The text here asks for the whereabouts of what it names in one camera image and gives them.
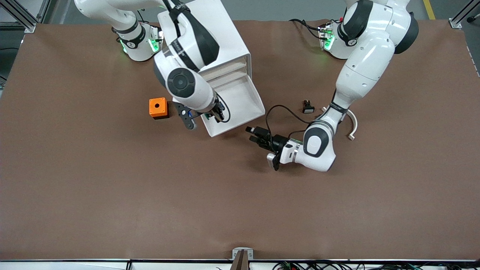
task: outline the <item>white robot link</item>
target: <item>white robot link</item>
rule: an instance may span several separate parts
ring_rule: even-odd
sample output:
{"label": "white robot link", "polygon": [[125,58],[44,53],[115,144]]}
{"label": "white robot link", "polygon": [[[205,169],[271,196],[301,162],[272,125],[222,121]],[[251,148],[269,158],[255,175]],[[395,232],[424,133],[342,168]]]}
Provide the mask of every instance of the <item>white robot link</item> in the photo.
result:
{"label": "white robot link", "polygon": [[[145,61],[155,55],[154,72],[172,95],[186,128],[194,129],[194,118],[203,113],[218,123],[229,120],[224,120],[221,97],[198,74],[201,68],[217,59],[219,45],[184,3],[179,0],[75,0],[75,5],[85,16],[109,22],[131,59]],[[157,42],[163,33],[154,26],[139,23],[132,12],[159,5],[165,6],[170,15],[170,22],[159,16],[161,27],[174,27],[173,32],[177,33],[177,38],[161,51]]]}
{"label": "white robot link", "polygon": [[311,122],[303,142],[264,128],[247,127],[250,140],[272,151],[267,160],[275,170],[280,163],[303,164],[325,172],[335,161],[333,137],[350,105],[364,97],[377,83],[392,56],[407,50],[418,35],[418,24],[406,5],[409,0],[346,1],[344,20],[319,27],[321,46],[334,57],[348,59],[336,81],[336,90],[326,111]]}

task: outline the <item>brown table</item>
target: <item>brown table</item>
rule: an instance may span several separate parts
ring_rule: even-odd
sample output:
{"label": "brown table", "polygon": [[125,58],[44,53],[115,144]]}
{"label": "brown table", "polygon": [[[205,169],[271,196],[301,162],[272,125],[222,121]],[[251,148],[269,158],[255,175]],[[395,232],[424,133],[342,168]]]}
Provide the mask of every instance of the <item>brown table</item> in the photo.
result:
{"label": "brown table", "polygon": [[[266,108],[328,104],[343,61],[306,29],[235,24]],[[38,25],[0,99],[0,258],[222,258],[249,246],[257,258],[477,259],[480,79],[463,32],[419,24],[351,107],[357,138],[344,121],[327,173],[271,170],[245,126],[210,138],[176,116],[152,120],[149,98],[168,96],[152,60],[129,60],[109,25]],[[281,109],[271,126],[304,128]]]}

